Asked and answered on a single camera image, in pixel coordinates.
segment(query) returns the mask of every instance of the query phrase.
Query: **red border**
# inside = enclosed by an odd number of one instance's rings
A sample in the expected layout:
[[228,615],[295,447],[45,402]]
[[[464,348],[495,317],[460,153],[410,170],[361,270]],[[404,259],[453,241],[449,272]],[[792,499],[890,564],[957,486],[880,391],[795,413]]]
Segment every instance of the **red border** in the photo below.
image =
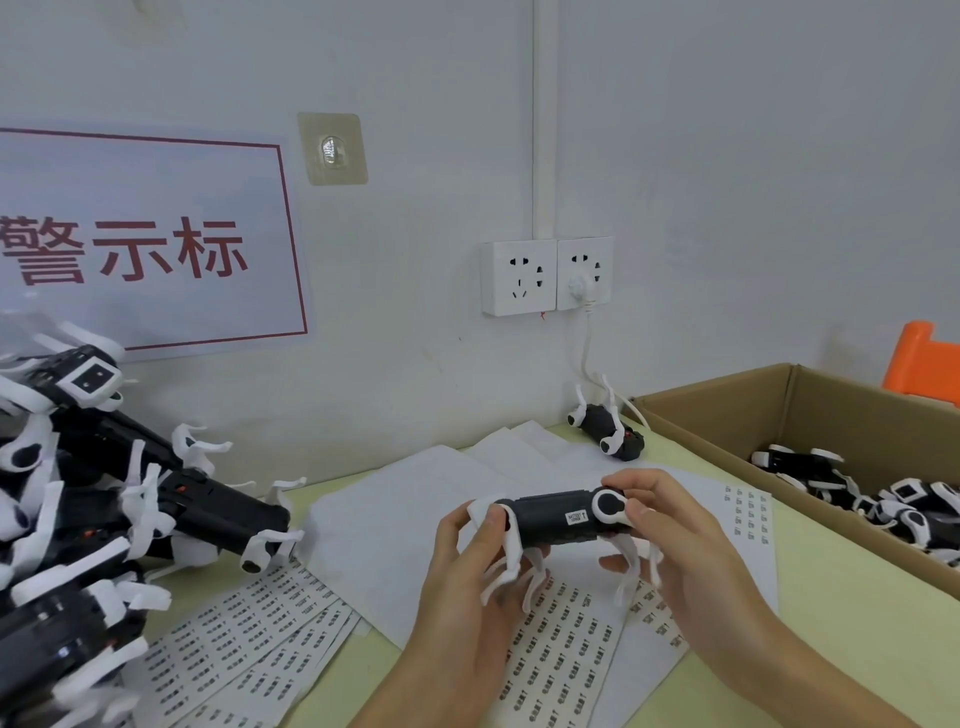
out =
[[264,144],[249,141],[219,141],[216,139],[180,139],[171,136],[137,136],[133,134],[111,134],[92,132],[54,132],[48,129],[17,129],[14,127],[0,127],[0,133],[28,133],[40,136],[78,136],[93,139],[125,139],[128,141],[162,141],[172,144],[208,144],[219,147],[256,147],[260,149],[276,150],[276,164],[280,173],[280,186],[283,188],[283,205],[287,212],[287,230],[290,234],[290,252],[294,259],[294,273],[297,276],[297,295],[300,299],[300,316],[303,321],[303,331],[288,331],[286,333],[264,333],[255,336],[234,336],[228,339],[207,339],[204,341],[181,341],[171,344],[151,344],[145,347],[128,347],[128,351],[142,352],[148,349],[169,349],[171,347],[188,347],[200,344],[224,344],[231,341],[253,341],[256,339],[272,339],[281,336],[303,336],[310,332],[306,323],[306,304],[303,302],[303,286],[300,282],[300,263],[297,260],[297,244],[294,238],[294,220],[290,212],[290,197],[287,194],[287,181],[283,174],[283,154],[279,144]]

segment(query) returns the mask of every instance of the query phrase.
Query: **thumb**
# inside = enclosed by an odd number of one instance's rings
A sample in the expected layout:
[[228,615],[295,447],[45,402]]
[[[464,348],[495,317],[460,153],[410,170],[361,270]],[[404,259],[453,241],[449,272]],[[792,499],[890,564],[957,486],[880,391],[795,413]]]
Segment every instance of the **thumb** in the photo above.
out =
[[692,569],[697,565],[702,553],[696,534],[639,500],[628,500],[626,510],[627,518],[640,537],[659,546],[681,569]]
[[459,561],[470,577],[479,579],[496,558],[503,547],[503,532],[506,527],[507,512],[502,506],[491,504],[473,540],[460,555]]

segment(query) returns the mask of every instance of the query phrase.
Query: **label sticker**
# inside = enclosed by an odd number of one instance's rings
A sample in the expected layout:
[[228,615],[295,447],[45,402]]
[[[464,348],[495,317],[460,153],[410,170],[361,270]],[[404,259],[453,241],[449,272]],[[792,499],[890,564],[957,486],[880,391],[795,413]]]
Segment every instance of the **label sticker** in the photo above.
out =
[[587,511],[580,509],[579,511],[570,511],[566,514],[566,524],[575,525],[577,523],[586,523],[589,520],[587,517]]

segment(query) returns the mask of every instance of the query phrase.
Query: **orange chair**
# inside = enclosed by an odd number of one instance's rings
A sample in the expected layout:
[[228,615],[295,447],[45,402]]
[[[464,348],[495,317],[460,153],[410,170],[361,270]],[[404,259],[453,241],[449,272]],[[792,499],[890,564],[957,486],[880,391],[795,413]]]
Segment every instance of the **orange chair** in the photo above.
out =
[[883,388],[948,401],[960,407],[960,344],[933,341],[933,324],[903,327]]

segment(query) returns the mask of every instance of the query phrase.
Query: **table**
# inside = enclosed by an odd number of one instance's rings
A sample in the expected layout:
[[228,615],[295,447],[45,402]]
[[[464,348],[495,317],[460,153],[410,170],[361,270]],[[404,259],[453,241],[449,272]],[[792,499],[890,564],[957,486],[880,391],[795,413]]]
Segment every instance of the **table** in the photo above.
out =
[[[588,441],[583,432],[568,425],[551,431],[572,442]],[[649,457],[663,465],[741,483],[676,443],[641,431],[647,450],[639,464]],[[295,522],[305,517],[317,498],[364,475],[291,492]],[[834,664],[924,728],[960,723],[960,602],[779,502],[774,506],[774,524],[783,620]],[[204,600],[234,586],[242,577],[236,561],[236,556],[226,554],[212,566],[160,580],[173,592],[173,607],[152,617],[148,639],[168,630]],[[350,636],[284,725],[343,728],[398,655],[399,650],[375,630],[366,637]],[[750,728],[777,723],[730,692],[696,655],[688,653],[627,725]]]

